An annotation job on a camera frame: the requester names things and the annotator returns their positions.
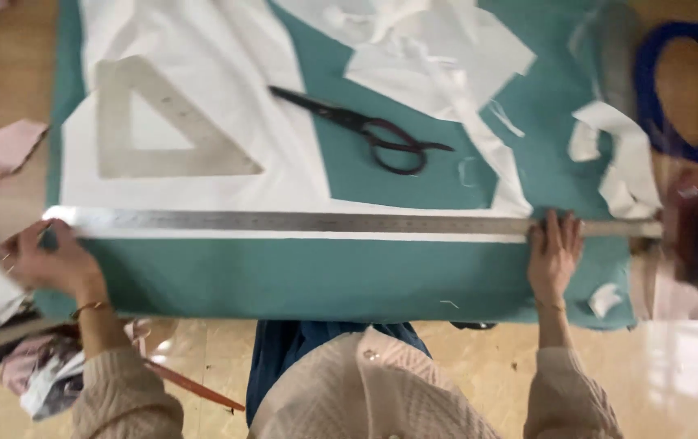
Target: woman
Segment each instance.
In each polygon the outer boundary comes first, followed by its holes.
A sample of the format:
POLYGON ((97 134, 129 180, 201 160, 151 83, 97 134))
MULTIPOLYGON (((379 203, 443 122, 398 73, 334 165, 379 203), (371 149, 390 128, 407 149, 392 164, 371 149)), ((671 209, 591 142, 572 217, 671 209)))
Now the woman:
MULTIPOLYGON (((622 437, 604 390, 573 350, 563 293, 582 253, 581 222, 547 213, 531 230, 528 278, 539 312, 537 373, 525 437, 622 437)), ((65 223, 42 221, 0 247, 28 287, 79 306, 85 388, 72 410, 79 438, 178 438, 183 409, 129 344, 94 258, 65 223), (59 248, 37 243, 46 227, 59 248)), ((246 404, 249 437, 498 437, 433 364, 409 324, 257 325, 246 404)))

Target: bracelet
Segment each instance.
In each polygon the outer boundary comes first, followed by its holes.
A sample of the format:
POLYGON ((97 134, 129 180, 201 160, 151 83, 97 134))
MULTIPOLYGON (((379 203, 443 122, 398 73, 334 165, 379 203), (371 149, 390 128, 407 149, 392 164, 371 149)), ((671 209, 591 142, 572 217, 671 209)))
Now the bracelet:
POLYGON ((555 303, 544 303, 539 299, 534 299, 537 303, 537 308, 539 309, 554 309, 562 313, 566 312, 566 304, 555 304, 555 303))
POLYGON ((107 302, 89 302, 80 308, 76 309, 74 313, 70 314, 70 318, 73 320, 78 320, 78 317, 81 316, 81 313, 86 310, 86 309, 104 309, 104 308, 110 308, 110 304, 107 302))

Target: black scissors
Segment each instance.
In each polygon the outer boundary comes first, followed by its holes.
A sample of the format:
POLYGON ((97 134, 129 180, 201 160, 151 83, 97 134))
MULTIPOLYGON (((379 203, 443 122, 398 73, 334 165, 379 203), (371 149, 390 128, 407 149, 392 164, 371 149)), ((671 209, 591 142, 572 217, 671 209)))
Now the black scissors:
POLYGON ((406 131, 403 131, 401 127, 393 124, 389 120, 378 119, 375 117, 368 117, 367 115, 362 115, 360 113, 355 113, 351 110, 343 109, 337 105, 332 105, 324 102, 319 102, 313 98, 308 97, 297 91, 284 90, 279 87, 269 87, 270 91, 274 96, 286 99, 295 105, 299 105, 304 109, 319 115, 335 124, 339 124, 348 130, 352 130, 365 137, 368 144, 371 146, 371 155, 379 166, 384 169, 400 175, 416 175, 425 165, 428 163, 428 157, 425 155, 426 149, 441 149, 443 151, 454 151, 451 147, 447 145, 442 145, 441 143, 433 142, 421 142, 416 141, 412 136, 410 136, 406 131), (393 143, 388 141, 383 141, 378 136, 374 135, 369 128, 372 126, 376 128, 381 128, 400 138, 404 143, 393 143), (377 148, 392 149, 394 151, 410 152, 418 158, 418 163, 416 166, 409 169, 400 169, 394 166, 384 163, 382 158, 379 156, 377 148))

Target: knit sweater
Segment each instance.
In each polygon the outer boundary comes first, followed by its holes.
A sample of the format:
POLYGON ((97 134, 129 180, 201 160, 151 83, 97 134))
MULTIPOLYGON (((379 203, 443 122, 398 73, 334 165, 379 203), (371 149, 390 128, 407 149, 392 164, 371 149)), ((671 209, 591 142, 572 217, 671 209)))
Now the knit sweater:
MULTIPOLYGON (((132 348, 87 362, 72 410, 74 437, 181 437, 183 409, 132 348)), ((270 389, 251 438, 478 437, 499 435, 416 348, 369 327, 306 354, 270 389)), ((537 353, 526 439, 622 437, 607 394, 568 348, 537 353)))

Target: hand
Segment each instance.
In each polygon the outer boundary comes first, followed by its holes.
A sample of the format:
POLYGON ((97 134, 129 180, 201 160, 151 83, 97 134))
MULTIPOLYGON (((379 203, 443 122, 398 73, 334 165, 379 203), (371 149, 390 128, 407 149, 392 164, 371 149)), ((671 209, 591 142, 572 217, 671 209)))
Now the hand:
POLYGON ((74 297, 78 304, 106 302, 105 278, 94 257, 81 247, 72 229, 61 219, 38 221, 0 245, 4 269, 24 287, 50 287, 74 297), (51 227, 59 247, 39 246, 51 227))
POLYGON ((558 223, 554 210, 547 211, 547 232, 539 225, 531 227, 531 262, 528 281, 533 295, 545 306, 563 307, 563 293, 571 281, 584 240, 580 236, 582 221, 569 212, 558 223))

